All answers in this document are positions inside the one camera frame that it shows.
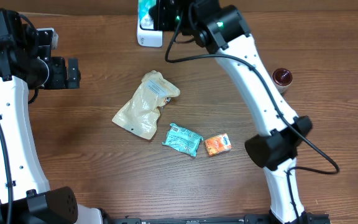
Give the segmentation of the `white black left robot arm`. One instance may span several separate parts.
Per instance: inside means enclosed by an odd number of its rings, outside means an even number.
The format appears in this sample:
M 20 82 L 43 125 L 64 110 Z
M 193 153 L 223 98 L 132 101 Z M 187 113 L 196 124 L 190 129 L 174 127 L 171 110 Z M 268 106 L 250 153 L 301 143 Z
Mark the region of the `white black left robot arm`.
M 77 59 L 52 56 L 57 43 L 53 28 L 0 9 L 0 223 L 110 222 L 71 188 L 51 189 L 39 162 L 29 105 L 41 89 L 77 89 L 81 80 Z

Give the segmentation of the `teal Kleenex tissue pack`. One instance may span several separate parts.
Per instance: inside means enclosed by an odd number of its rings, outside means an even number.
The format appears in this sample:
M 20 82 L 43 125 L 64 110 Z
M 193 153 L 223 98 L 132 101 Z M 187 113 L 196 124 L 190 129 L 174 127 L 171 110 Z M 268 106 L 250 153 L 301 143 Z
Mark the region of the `teal Kleenex tissue pack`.
M 149 10 L 156 6 L 156 0 L 138 0 L 138 21 L 143 30 L 154 30 L 154 20 Z

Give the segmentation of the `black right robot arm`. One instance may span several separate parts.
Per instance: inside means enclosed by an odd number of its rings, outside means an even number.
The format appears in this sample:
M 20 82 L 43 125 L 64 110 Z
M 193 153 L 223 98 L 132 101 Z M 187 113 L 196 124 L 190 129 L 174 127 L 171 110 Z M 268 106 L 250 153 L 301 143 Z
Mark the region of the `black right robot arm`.
M 307 222 L 295 166 L 296 149 L 312 124 L 308 117 L 299 117 L 277 90 L 241 12 L 233 5 L 221 7 L 218 1 L 154 1 L 148 13 L 155 30 L 193 36 L 208 51 L 205 56 L 215 58 L 239 90 L 258 132 L 245 142 L 245 148 L 264 170 L 270 221 Z

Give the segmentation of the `jar with dark red lid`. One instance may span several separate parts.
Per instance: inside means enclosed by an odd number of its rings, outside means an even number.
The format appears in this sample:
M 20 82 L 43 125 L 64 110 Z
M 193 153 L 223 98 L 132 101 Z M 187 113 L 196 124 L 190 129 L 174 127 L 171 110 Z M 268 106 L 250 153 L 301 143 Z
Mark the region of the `jar with dark red lid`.
M 284 94 L 293 81 L 291 71 L 286 68 L 276 69 L 272 73 L 271 77 L 280 94 Z

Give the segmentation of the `beige paper pouch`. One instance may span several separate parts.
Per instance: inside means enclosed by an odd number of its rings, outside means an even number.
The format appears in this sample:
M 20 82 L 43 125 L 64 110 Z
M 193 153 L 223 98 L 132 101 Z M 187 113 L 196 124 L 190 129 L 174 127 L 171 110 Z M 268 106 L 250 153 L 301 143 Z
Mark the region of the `beige paper pouch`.
M 180 95 L 160 72 L 146 73 L 132 98 L 114 115 L 112 122 L 138 137 L 150 140 L 157 131 L 160 108 Z

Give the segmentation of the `orange Kleenex tissue pack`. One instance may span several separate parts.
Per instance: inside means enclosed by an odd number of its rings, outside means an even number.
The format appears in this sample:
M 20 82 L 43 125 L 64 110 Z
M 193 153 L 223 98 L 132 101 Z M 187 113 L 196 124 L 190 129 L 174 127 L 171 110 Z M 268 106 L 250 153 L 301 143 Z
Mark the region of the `orange Kleenex tissue pack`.
M 231 142 L 226 133 L 206 139 L 204 141 L 204 145 L 209 156 L 215 156 L 220 153 L 230 151 L 232 148 Z

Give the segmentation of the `green wet wipes pack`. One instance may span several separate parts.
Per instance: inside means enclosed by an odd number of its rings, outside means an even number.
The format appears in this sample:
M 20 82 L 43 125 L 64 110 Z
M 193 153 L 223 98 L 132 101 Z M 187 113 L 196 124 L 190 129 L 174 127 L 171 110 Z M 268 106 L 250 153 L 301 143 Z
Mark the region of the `green wet wipes pack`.
M 166 139 L 162 145 L 171 147 L 178 152 L 188 154 L 191 157 L 196 157 L 198 146 L 201 141 L 203 141 L 203 137 L 199 134 L 180 127 L 175 123 L 171 123 Z

